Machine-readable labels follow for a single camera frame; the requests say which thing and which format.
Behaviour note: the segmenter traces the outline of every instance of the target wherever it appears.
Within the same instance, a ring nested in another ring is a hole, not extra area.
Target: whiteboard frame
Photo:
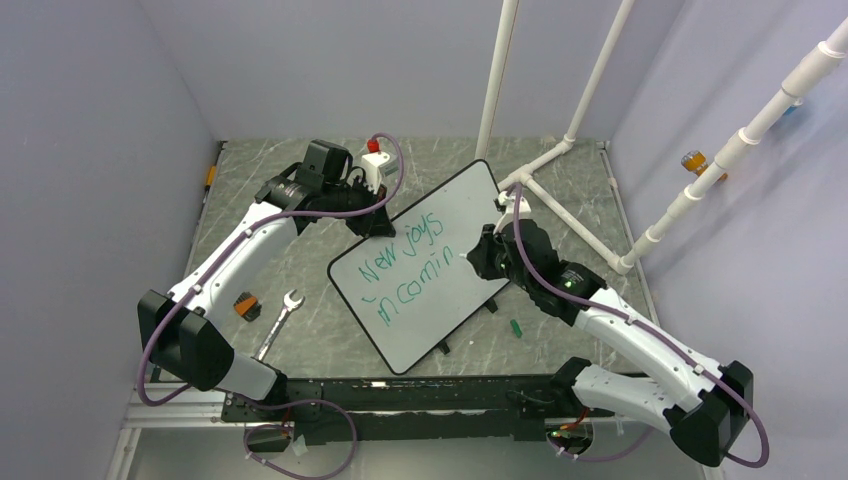
[[[429,191],[427,194],[425,194],[423,197],[421,197],[421,198],[419,198],[418,200],[416,200],[416,201],[412,202],[412,203],[411,203],[408,207],[406,207],[406,208],[404,208],[403,210],[401,210],[400,212],[398,212],[398,213],[397,213],[397,215],[395,215],[394,217],[392,217],[392,219],[391,219],[392,223],[394,223],[394,221],[395,221],[395,220],[397,220],[398,218],[400,218],[401,216],[403,216],[406,212],[408,212],[409,210],[412,210],[412,209],[413,209],[415,206],[417,206],[419,203],[423,202],[424,200],[426,200],[427,198],[429,198],[431,195],[433,195],[434,193],[438,192],[438,191],[439,191],[439,189],[441,189],[441,188],[442,188],[442,187],[444,187],[445,185],[449,184],[449,183],[450,183],[450,182],[452,182],[452,181],[453,181],[456,177],[458,177],[458,176],[462,175],[462,174],[463,174],[466,170],[468,170],[468,169],[470,169],[471,167],[473,167],[473,166],[477,165],[478,163],[483,163],[483,164],[486,166],[486,170],[488,170],[488,171],[489,171],[489,177],[491,177],[491,179],[492,179],[492,189],[493,189],[492,191],[493,191],[493,193],[495,194],[495,196],[493,196],[492,198],[495,198],[495,197],[497,196],[497,193],[498,193],[498,183],[497,183],[497,180],[495,180],[495,175],[492,173],[492,167],[491,167],[491,166],[489,166],[489,162],[487,162],[486,160],[484,160],[484,159],[482,159],[482,158],[479,158],[479,159],[474,160],[473,162],[469,163],[468,165],[466,165],[466,166],[462,167],[462,169],[460,169],[459,171],[457,171],[456,173],[454,173],[453,175],[451,175],[451,176],[450,176],[447,180],[445,180],[444,182],[442,182],[442,183],[438,184],[436,187],[434,187],[432,190],[430,190],[430,191]],[[332,259],[332,260],[330,261],[330,263],[329,263],[329,264],[327,264],[327,278],[329,278],[329,279],[330,279],[330,283],[332,283],[332,284],[333,284],[333,288],[335,288],[335,289],[336,289],[336,291],[339,293],[339,296],[342,298],[342,301],[343,301],[343,302],[345,302],[345,305],[347,306],[348,310],[350,310],[350,313],[351,313],[351,314],[353,314],[353,318],[355,318],[355,319],[356,319],[356,323],[358,323],[358,324],[359,324],[359,326],[362,328],[362,331],[363,331],[363,332],[365,332],[365,335],[367,335],[367,336],[368,336],[368,340],[371,342],[371,344],[372,344],[372,345],[374,345],[374,349],[375,349],[375,350],[377,350],[377,353],[378,353],[378,354],[380,354],[380,358],[382,358],[382,359],[383,359],[383,362],[386,364],[386,366],[387,366],[387,367],[389,367],[389,371],[390,371],[390,372],[392,372],[392,374],[394,374],[394,375],[406,375],[406,373],[407,373],[407,372],[409,372],[410,370],[412,370],[413,368],[415,368],[415,366],[416,366],[416,365],[418,365],[418,364],[421,362],[421,360],[423,360],[423,359],[424,359],[424,357],[426,357],[426,356],[427,356],[427,354],[429,354],[430,352],[432,352],[435,348],[437,348],[437,347],[438,347],[438,345],[439,345],[440,343],[444,342],[444,341],[445,341],[448,337],[450,337],[451,335],[453,335],[453,332],[455,332],[455,331],[456,331],[459,327],[461,327],[461,326],[462,326],[462,325],[463,325],[463,324],[464,324],[464,323],[465,323],[465,322],[466,322],[469,318],[471,318],[471,317],[472,317],[475,313],[477,313],[477,310],[479,310],[480,308],[482,308],[482,307],[486,304],[486,302],[487,302],[487,301],[489,301],[489,300],[491,300],[492,298],[494,298],[494,297],[495,297],[497,294],[499,294],[499,293],[500,293],[500,292],[501,292],[504,288],[506,288],[506,286],[507,286],[507,285],[509,285],[509,284],[511,283],[511,282],[506,282],[506,283],[505,283],[505,284],[504,284],[501,288],[499,288],[498,290],[496,290],[496,291],[495,291],[495,293],[493,293],[491,297],[489,297],[486,301],[484,301],[483,303],[481,303],[481,304],[480,304],[480,306],[478,306],[476,309],[474,309],[474,311],[471,313],[471,315],[469,315],[469,316],[465,317],[464,319],[462,319],[462,321],[460,321],[460,322],[456,325],[456,327],[454,327],[454,328],[453,328],[453,330],[451,330],[450,332],[448,332],[448,334],[447,334],[447,335],[445,335],[444,337],[442,337],[442,339],[441,339],[441,340],[439,340],[438,342],[436,342],[436,344],[435,344],[435,345],[433,345],[433,347],[432,347],[432,348],[428,349],[428,350],[424,353],[424,355],[422,355],[422,356],[421,356],[421,358],[419,358],[418,360],[416,360],[415,362],[413,362],[413,363],[412,363],[412,365],[410,365],[410,366],[409,366],[409,368],[407,368],[406,370],[404,370],[404,371],[402,371],[402,372],[396,372],[396,371],[392,368],[392,365],[389,363],[389,361],[388,361],[388,360],[386,360],[386,356],[385,356],[385,355],[383,355],[383,352],[380,350],[380,346],[379,346],[379,345],[377,345],[377,342],[375,342],[375,341],[374,341],[374,339],[371,337],[371,334],[370,334],[370,333],[368,333],[368,329],[367,329],[367,328],[365,328],[365,325],[362,323],[362,320],[360,320],[359,316],[356,314],[356,311],[353,309],[353,306],[350,304],[350,302],[348,302],[347,297],[345,297],[345,295],[344,295],[344,293],[342,292],[341,288],[339,288],[338,284],[336,284],[336,281],[333,279],[333,276],[332,276],[332,275],[331,275],[331,273],[330,273],[330,272],[331,272],[331,270],[332,270],[332,268],[333,268],[333,264],[334,264],[334,263],[336,263],[336,262],[337,262],[338,260],[340,260],[342,257],[344,257],[345,255],[347,255],[348,253],[350,253],[351,251],[353,251],[355,248],[359,247],[359,246],[360,246],[360,245],[362,245],[363,243],[367,242],[368,240],[369,240],[368,238],[364,238],[364,239],[362,239],[362,240],[360,240],[360,241],[356,242],[355,244],[351,245],[351,246],[350,246],[350,248],[348,248],[348,249],[347,249],[347,250],[345,250],[344,252],[340,253],[340,254],[339,254],[339,256],[337,256],[336,258]]]

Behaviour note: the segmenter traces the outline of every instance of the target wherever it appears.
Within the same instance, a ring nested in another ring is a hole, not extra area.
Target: gray marble tabletop
[[[326,140],[345,146],[356,158],[365,149],[362,138]],[[297,138],[224,144],[196,236],[192,269],[236,227],[263,182],[303,159],[308,142]],[[475,144],[473,138],[402,138],[408,175],[388,206],[389,214],[401,211],[470,163]],[[493,138],[487,160],[495,178],[502,179],[554,144],[552,139]],[[563,158],[539,170],[535,178],[613,251],[627,250],[622,219],[594,140],[578,141]],[[635,269],[627,276],[614,273],[530,192],[527,197],[533,218],[548,230],[560,258],[594,270],[637,310],[648,314],[642,280]],[[391,376],[327,277],[328,263],[358,240],[341,221],[324,219],[308,227],[271,259],[248,288],[259,298],[262,315],[248,323],[231,311],[224,336],[236,350],[253,354],[279,312],[283,294],[297,288],[306,302],[289,318],[266,362],[295,378]],[[431,352],[406,376],[549,374],[572,356],[616,372],[637,370],[599,340],[539,311],[514,285],[507,286],[495,300],[499,306],[496,313],[482,309],[448,337],[448,355]],[[521,338],[510,327],[512,319],[521,326]]]

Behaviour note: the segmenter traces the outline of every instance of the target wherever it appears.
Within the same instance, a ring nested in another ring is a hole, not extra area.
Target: wrench
[[[277,320],[274,322],[274,326],[272,326],[271,331],[268,332],[268,336],[265,337],[265,340],[262,341],[262,345],[259,346],[259,350],[256,351],[256,355],[253,356],[253,358],[260,362],[265,360],[265,355],[268,355],[268,350],[271,349],[271,344],[273,344],[274,340],[277,339],[277,335],[286,323],[286,318],[291,312],[300,308],[300,306],[303,305],[303,301],[306,300],[306,297],[301,297],[300,300],[293,299],[292,295],[294,295],[295,292],[297,292],[297,289],[289,291],[286,296],[283,297],[283,309],[280,310],[280,316],[277,317]]]

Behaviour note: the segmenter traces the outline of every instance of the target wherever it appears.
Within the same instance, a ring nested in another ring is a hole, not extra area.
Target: white pipe
[[[512,185],[515,182],[524,183],[525,179],[531,178],[530,175],[532,175],[533,172],[536,171],[536,169],[550,162],[556,157],[564,154],[565,152],[571,150],[571,146],[572,144],[566,142],[565,140],[557,143],[556,145],[554,145],[554,148],[543,153],[536,160],[533,160],[530,163],[518,167],[517,169],[515,169],[514,172],[510,173],[509,175],[507,175],[506,178],[498,182],[498,190],[504,190],[506,189],[506,187]]]
[[[848,18],[833,32],[827,41],[819,42],[800,63],[787,75],[780,85],[780,91],[760,110],[751,123],[740,128],[730,137],[721,150],[716,153],[712,165],[681,192],[668,207],[660,220],[648,227],[645,233],[633,244],[633,249],[621,257],[613,267],[620,274],[627,273],[636,260],[650,253],[662,240],[671,226],[686,212],[692,209],[706,194],[707,190],[748,151],[760,143],[760,139],[783,115],[795,100],[806,95],[822,78],[832,72],[845,58],[848,50]]]
[[[480,133],[477,135],[477,150],[474,158],[486,158],[489,139],[492,136],[492,124],[495,122],[495,110],[501,92],[501,81],[506,69],[506,57],[515,27],[515,14],[518,12],[518,0],[504,0],[501,7],[501,20],[495,37],[495,53],[489,70],[489,85],[486,87],[486,100],[483,102],[483,119],[480,120]]]
[[[545,205],[547,205],[551,210],[553,210],[554,213],[557,214],[557,216],[561,218],[566,225],[571,227],[571,229],[574,230],[574,232],[577,233],[577,235],[579,235],[580,238],[583,239],[583,241],[585,241],[589,244],[590,247],[595,249],[595,251],[598,252],[610,266],[614,266],[618,262],[618,255],[613,253],[612,250],[610,250],[606,245],[604,245],[604,242],[600,241],[600,239],[598,239],[598,237],[596,237],[592,232],[590,232],[589,229],[584,227],[583,224],[580,223],[580,221],[574,217],[574,215],[569,213],[568,210],[565,209],[565,207],[560,205],[559,202],[557,202],[554,197],[552,197],[548,192],[546,192],[541,185],[536,183],[536,181],[533,180],[532,177],[527,178],[527,180],[522,183],[524,183],[524,185],[526,185],[531,192],[535,193],[536,196],[539,197],[539,200],[544,202]]]
[[[630,9],[633,7],[634,0],[623,0],[618,7],[618,12],[615,14],[615,19],[612,21],[607,38],[604,40],[604,46],[601,47],[601,53],[598,55],[598,60],[595,61],[595,67],[592,69],[592,74],[589,75],[589,81],[586,83],[586,88],[583,89],[583,96],[580,97],[580,103],[577,104],[577,111],[574,112],[574,117],[571,118],[571,125],[568,126],[568,133],[565,134],[565,140],[574,143],[577,139],[577,129],[580,128],[580,123],[586,115],[586,110],[589,109],[589,102],[592,101],[592,96],[595,94],[595,89],[601,82],[601,75],[607,67],[607,62],[612,54],[612,49],[618,41],[621,30],[624,28],[624,22],[630,14]]]

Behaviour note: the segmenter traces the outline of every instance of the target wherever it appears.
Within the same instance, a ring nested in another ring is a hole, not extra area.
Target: robotic arm
[[[365,168],[375,160],[392,164],[392,157],[372,151],[363,157],[363,171],[375,171]],[[342,178],[345,165],[347,173]],[[234,351],[220,330],[226,312],[250,279],[307,225],[327,212],[361,212],[386,197],[386,187],[379,183],[382,177],[372,174],[368,178],[365,173],[348,183],[351,170],[352,156],[347,149],[313,140],[303,162],[289,166],[262,186],[236,229],[197,270],[166,295],[148,291],[138,304],[145,348],[157,327],[168,322],[152,346],[150,360],[198,390],[219,388],[265,405],[286,403],[286,375]],[[280,215],[286,211],[299,213]],[[272,220],[262,222],[269,217]],[[356,235],[395,235],[385,206],[346,217],[348,228]],[[261,227],[253,231],[258,224]],[[178,305],[176,299],[188,300]]]
[[[601,408],[644,422],[668,434],[694,460],[718,466],[749,415],[711,378],[719,378],[750,405],[751,371],[736,361],[722,366],[673,339],[588,268],[559,260],[547,232],[529,219],[525,199],[501,193],[497,203],[504,216],[497,224],[483,227],[480,241],[466,257],[477,275],[486,280],[508,278],[543,312],[604,341],[656,382],[614,374],[588,360],[571,358],[552,380],[557,401]],[[515,235],[515,219],[523,252]],[[527,268],[522,253],[536,272]],[[554,294],[533,273],[548,286],[583,301]],[[681,351],[692,361],[681,357]]]

